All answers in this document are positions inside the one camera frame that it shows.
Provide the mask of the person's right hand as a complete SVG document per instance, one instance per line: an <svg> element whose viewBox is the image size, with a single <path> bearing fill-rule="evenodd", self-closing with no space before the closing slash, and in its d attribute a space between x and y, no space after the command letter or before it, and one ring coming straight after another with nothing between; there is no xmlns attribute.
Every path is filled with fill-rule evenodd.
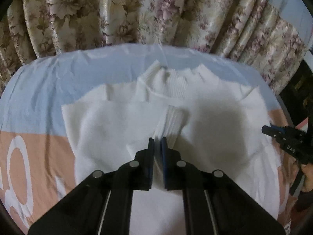
<svg viewBox="0 0 313 235"><path fill-rule="evenodd" d="M312 163L300 164L298 161L295 162L294 174L295 176L299 171L302 171L305 175L304 184L301 191L308 193L313 188L313 165Z"/></svg>

